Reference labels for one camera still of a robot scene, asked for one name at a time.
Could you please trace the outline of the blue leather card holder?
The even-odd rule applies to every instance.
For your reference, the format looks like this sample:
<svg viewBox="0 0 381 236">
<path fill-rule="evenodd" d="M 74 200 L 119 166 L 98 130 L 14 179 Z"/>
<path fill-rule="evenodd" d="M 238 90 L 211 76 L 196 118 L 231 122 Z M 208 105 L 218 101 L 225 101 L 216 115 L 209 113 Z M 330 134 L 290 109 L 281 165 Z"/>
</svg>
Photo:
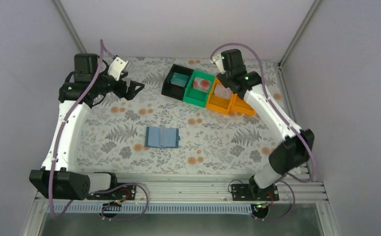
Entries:
<svg viewBox="0 0 381 236">
<path fill-rule="evenodd" d="M 167 128 L 165 126 L 146 128 L 144 146 L 148 148 L 178 148 L 179 147 L 179 129 Z"/>
</svg>

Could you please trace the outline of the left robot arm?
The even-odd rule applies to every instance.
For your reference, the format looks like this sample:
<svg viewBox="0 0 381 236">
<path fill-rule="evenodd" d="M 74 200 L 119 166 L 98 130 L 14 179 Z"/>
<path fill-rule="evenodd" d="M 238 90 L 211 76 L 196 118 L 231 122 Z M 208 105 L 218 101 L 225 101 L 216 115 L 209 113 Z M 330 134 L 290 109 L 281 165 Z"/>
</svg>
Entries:
<svg viewBox="0 0 381 236">
<path fill-rule="evenodd" d="M 124 80 L 129 64 L 120 56 L 114 56 L 110 64 L 97 54 L 74 56 L 74 71 L 59 89 L 59 118 L 50 149 L 41 168 L 29 175 L 45 198 L 83 200 L 94 192 L 106 199 L 117 196 L 114 173 L 82 174 L 76 170 L 76 158 L 82 125 L 97 105 L 94 100 L 109 93 L 132 100 L 144 88 L 140 82 Z"/>
</svg>

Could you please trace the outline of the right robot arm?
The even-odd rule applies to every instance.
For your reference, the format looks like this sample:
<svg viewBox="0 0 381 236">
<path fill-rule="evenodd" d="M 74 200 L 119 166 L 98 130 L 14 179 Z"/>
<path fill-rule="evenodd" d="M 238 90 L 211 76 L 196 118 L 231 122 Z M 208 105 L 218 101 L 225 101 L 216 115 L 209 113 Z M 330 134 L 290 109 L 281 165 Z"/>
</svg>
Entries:
<svg viewBox="0 0 381 236">
<path fill-rule="evenodd" d="M 261 200 L 269 186 L 310 160 L 315 136 L 310 129 L 302 129 L 276 105 L 260 74 L 247 71 L 240 50 L 216 53 L 212 62 L 219 69 L 217 78 L 222 85 L 259 114 L 278 142 L 263 169 L 249 179 L 249 196 Z"/>
</svg>

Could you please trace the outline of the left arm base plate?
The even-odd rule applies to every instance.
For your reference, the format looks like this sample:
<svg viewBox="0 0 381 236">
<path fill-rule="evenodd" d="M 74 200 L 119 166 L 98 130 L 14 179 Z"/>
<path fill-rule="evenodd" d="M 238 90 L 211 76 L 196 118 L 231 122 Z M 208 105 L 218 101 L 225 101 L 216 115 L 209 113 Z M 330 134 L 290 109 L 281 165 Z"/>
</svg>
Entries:
<svg viewBox="0 0 381 236">
<path fill-rule="evenodd" d="M 125 201 L 135 200 L 137 187 L 135 185 L 119 183 L 117 186 L 108 190 L 108 193 L 93 193 L 87 197 L 87 200 L 105 200 L 105 201 Z"/>
</svg>

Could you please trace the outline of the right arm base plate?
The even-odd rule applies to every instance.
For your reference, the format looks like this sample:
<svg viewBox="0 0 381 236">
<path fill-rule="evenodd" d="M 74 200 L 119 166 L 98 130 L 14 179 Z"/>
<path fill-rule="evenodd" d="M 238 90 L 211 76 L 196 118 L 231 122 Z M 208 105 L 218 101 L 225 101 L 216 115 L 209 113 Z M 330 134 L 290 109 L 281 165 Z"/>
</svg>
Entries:
<svg viewBox="0 0 381 236">
<path fill-rule="evenodd" d="M 231 184 L 230 191 L 233 201 L 278 201 L 280 199 L 276 185 L 270 185 L 265 189 L 252 187 L 249 184 Z"/>
</svg>

